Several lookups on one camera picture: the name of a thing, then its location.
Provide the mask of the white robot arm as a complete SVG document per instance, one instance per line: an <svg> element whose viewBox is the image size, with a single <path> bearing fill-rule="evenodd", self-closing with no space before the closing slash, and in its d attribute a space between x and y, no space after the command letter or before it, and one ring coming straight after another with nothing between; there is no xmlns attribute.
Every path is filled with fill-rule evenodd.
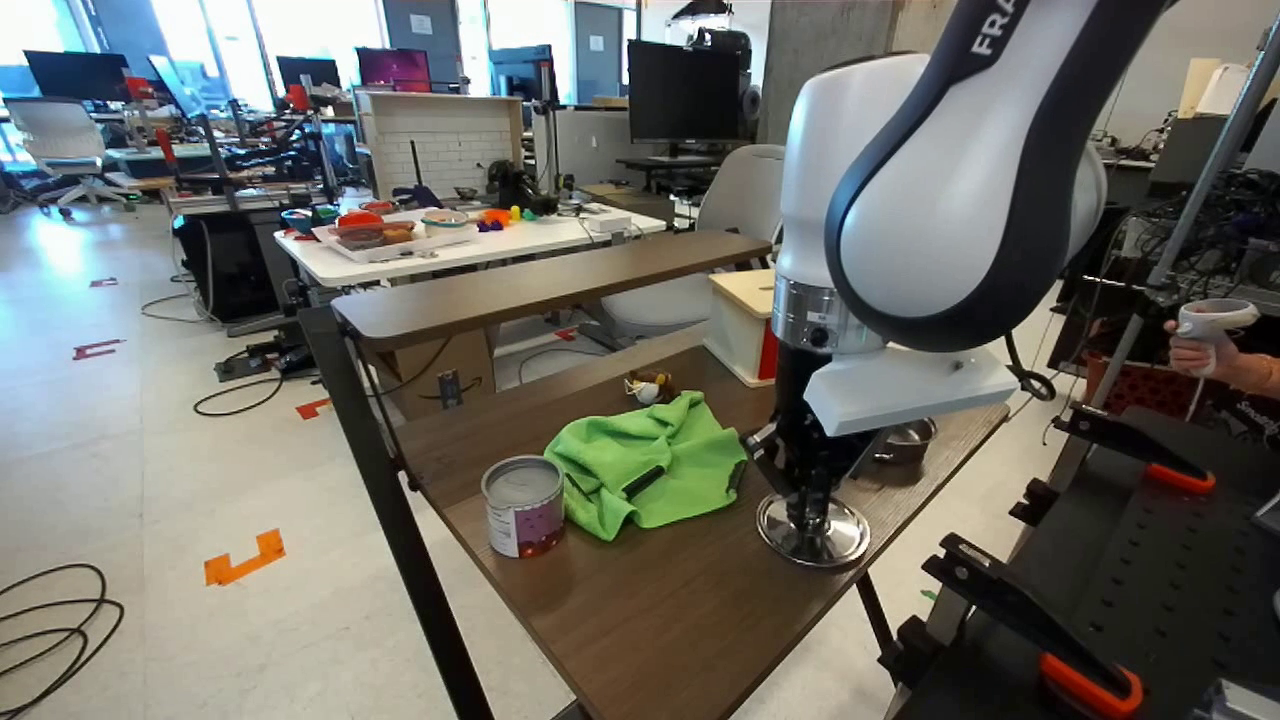
<svg viewBox="0 0 1280 720"><path fill-rule="evenodd" d="M874 433L1016 387L991 342L1092 234L1092 126L1171 4L956 0L931 51L799 89L771 297L795 533L828 522Z"/></svg>

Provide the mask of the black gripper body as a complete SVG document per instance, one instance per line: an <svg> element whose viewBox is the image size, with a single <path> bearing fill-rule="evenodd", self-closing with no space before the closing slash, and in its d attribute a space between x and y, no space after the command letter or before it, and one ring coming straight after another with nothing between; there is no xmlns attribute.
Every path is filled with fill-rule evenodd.
<svg viewBox="0 0 1280 720"><path fill-rule="evenodd" d="M877 445L874 433L828 437L805 399L807 381L828 368L828 355L779 346L775 368L775 433L765 441L759 473L779 495L824 500Z"/></svg>

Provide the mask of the person hand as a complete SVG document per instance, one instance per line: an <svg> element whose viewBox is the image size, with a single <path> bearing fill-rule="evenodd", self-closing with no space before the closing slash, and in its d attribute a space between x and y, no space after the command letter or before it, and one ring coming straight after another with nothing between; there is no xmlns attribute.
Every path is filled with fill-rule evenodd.
<svg viewBox="0 0 1280 720"><path fill-rule="evenodd" d="M1221 381L1221 383L1240 383L1245 381L1240 353L1225 333L1209 333L1209 335L1175 333L1170 341L1170 362L1175 372L1199 374L1199 381Z"/></svg>

